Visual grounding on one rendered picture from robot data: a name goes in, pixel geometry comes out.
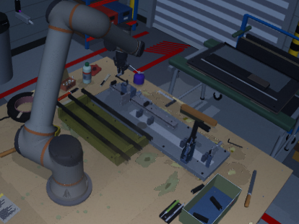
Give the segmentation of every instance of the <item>red toolbox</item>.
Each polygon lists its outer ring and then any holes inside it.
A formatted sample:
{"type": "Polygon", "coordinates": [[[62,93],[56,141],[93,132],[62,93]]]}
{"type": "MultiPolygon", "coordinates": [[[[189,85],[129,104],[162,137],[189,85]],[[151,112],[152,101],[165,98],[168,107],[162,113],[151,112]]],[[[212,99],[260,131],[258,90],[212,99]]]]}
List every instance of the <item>red toolbox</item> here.
{"type": "Polygon", "coordinates": [[[112,9],[106,8],[104,6],[94,7],[94,9],[97,9],[97,10],[99,10],[101,12],[104,12],[106,15],[109,16],[110,21],[114,25],[117,25],[117,22],[118,22],[118,12],[115,12],[112,9]]]}

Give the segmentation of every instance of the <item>caster wheel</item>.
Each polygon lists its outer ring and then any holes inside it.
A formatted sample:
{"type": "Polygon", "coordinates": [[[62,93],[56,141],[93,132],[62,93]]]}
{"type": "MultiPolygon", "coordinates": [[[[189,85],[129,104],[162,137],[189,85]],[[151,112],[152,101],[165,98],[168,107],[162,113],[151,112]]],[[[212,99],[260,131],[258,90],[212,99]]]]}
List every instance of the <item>caster wheel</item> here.
{"type": "Polygon", "coordinates": [[[215,93],[213,94],[213,96],[214,96],[215,100],[221,100],[222,99],[222,94],[220,94],[218,98],[216,97],[215,93]]]}

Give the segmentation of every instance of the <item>green box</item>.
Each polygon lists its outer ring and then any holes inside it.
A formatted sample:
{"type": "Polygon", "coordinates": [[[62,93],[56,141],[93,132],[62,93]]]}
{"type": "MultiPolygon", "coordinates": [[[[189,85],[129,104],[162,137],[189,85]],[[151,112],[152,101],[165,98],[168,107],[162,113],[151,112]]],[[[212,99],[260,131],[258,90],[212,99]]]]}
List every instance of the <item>green box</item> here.
{"type": "MultiPolygon", "coordinates": [[[[105,119],[107,122],[116,127],[119,131],[124,133],[127,137],[135,141],[141,147],[145,147],[149,140],[142,136],[140,137],[137,133],[130,130],[127,126],[122,124],[120,121],[112,117],[109,113],[106,113],[102,108],[95,105],[87,95],[82,95],[77,98],[78,101],[86,105],[89,109],[94,111],[97,115],[105,119]]],[[[120,138],[112,130],[110,130],[106,125],[102,124],[95,117],[86,112],[83,108],[78,106],[74,101],[67,103],[65,105],[72,113],[78,116],[86,124],[91,126],[95,131],[105,137],[109,142],[112,142],[118,149],[126,153],[129,157],[138,152],[138,149],[133,145],[130,145],[127,141],[120,138]]],[[[101,152],[104,156],[107,157],[111,162],[116,165],[122,164],[125,159],[121,157],[120,154],[113,151],[109,148],[104,142],[100,141],[96,136],[91,132],[86,130],[81,124],[75,121],[71,116],[64,112],[61,108],[58,109],[58,117],[71,129],[73,129],[79,136],[89,142],[96,150],[101,152]]]]}
{"type": "Polygon", "coordinates": [[[217,224],[235,204],[241,192],[242,189],[240,187],[228,181],[220,174],[216,174],[215,177],[190,202],[186,204],[181,211],[179,220],[183,224],[206,224],[200,220],[197,220],[193,216],[193,212],[196,212],[209,218],[208,224],[217,224]],[[216,192],[215,190],[218,193],[218,196],[215,196],[217,201],[220,198],[223,201],[220,203],[222,205],[222,209],[220,211],[213,205],[211,201],[207,200],[207,198],[210,198],[211,195],[214,196],[214,192],[216,192]],[[203,210],[194,211],[195,207],[202,207],[203,210]]]}

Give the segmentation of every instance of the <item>white bottle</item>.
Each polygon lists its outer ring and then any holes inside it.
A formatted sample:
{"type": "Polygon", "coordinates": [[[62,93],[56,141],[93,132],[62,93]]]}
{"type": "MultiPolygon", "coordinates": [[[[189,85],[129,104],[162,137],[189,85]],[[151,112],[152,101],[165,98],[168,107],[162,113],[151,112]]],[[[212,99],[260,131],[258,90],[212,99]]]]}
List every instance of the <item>white bottle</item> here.
{"type": "Polygon", "coordinates": [[[91,66],[88,62],[85,62],[85,66],[83,66],[83,83],[89,84],[91,83],[91,66]]]}

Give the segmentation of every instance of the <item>corrugated metal wall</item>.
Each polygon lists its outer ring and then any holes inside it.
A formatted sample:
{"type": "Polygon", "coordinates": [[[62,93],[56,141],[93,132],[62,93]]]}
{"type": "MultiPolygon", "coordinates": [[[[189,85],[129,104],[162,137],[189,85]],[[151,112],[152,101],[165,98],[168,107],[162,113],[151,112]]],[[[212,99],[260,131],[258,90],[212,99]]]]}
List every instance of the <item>corrugated metal wall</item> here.
{"type": "MultiPolygon", "coordinates": [[[[244,14],[289,30],[297,0],[157,0],[153,27],[200,49],[210,38],[235,46],[244,14]]],[[[250,33],[282,48],[285,35],[251,19],[250,33]]]]}

